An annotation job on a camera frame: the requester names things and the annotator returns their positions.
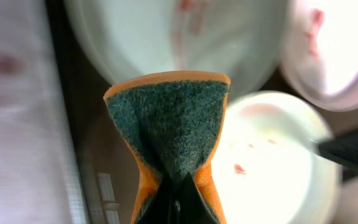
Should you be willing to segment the large brown serving tray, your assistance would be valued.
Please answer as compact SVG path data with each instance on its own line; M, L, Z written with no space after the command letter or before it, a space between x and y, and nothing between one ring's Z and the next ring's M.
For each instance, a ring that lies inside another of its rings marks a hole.
M63 1L44 1L52 35L65 108L81 186L90 223L107 223L106 212L96 219L94 205L101 207L98 172L110 174L118 204L120 223L129 223L134 207L139 170L130 151L112 124L104 101L111 86L93 67L79 46ZM261 90L282 91L304 100L286 83L279 69ZM335 136L358 128L358 109L346 112L316 110L327 121ZM358 172L344 169L339 206L331 223L358 223Z

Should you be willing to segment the white plate with red spots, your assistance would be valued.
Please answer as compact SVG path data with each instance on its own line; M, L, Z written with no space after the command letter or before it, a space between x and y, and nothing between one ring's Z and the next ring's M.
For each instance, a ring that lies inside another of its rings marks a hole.
M212 175L229 224L330 223L341 168L319 155L333 136L303 100L261 91L229 104Z

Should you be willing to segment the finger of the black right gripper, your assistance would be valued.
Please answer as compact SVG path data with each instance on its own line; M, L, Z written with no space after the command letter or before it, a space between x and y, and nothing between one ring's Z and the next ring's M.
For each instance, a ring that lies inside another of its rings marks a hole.
M317 143L317 151L321 157L358 172L358 129Z

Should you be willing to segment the white plate with red stain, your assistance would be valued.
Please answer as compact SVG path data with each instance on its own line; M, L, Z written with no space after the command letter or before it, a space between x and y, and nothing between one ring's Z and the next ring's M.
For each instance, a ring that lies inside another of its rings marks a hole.
M258 90L274 70L287 0L67 0L68 17L101 76L118 83L171 70L225 73Z

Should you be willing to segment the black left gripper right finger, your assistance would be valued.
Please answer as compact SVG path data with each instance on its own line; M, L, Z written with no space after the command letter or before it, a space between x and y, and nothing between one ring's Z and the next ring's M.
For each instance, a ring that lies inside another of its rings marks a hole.
M179 224L219 224L201 196L194 180L188 174L178 191L180 203Z

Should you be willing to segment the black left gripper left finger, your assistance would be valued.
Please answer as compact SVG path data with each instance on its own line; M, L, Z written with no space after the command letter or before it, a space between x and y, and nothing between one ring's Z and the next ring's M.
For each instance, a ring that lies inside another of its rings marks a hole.
M173 224L174 205L172 182L170 179L163 179L154 199L137 224Z

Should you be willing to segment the small black metal tray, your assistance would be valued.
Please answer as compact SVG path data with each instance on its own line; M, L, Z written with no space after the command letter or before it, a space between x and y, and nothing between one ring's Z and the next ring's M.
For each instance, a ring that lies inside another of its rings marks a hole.
M0 0L0 224L87 222L45 3Z

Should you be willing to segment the orange green scrub sponge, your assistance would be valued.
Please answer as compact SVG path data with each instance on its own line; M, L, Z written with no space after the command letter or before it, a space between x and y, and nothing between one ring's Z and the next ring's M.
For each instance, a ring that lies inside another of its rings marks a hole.
M174 223L179 223L178 191L188 174L214 217L226 221L211 161L230 83L223 73L182 70L133 78L104 94L108 113L139 168L132 223L148 209L163 179L172 182Z

